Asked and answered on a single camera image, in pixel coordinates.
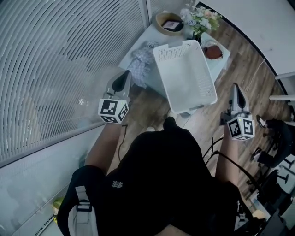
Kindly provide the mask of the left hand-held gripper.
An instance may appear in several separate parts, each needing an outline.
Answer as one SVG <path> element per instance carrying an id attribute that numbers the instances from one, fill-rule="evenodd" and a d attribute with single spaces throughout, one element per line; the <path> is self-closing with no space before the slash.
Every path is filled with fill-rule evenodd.
<path id="1" fill-rule="evenodd" d="M 98 115 L 106 123 L 121 124 L 129 111 L 131 72 L 121 71 L 107 84 L 99 101 Z"/>

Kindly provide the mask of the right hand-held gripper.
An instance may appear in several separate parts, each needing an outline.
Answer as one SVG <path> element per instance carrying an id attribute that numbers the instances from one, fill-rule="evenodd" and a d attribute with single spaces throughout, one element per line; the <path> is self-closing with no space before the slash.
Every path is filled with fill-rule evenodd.
<path id="1" fill-rule="evenodd" d="M 220 125 L 227 126 L 232 140 L 245 141 L 255 136 L 255 125 L 249 112 L 249 101 L 242 89 L 234 83 L 230 90 L 231 110 L 220 115 Z"/>

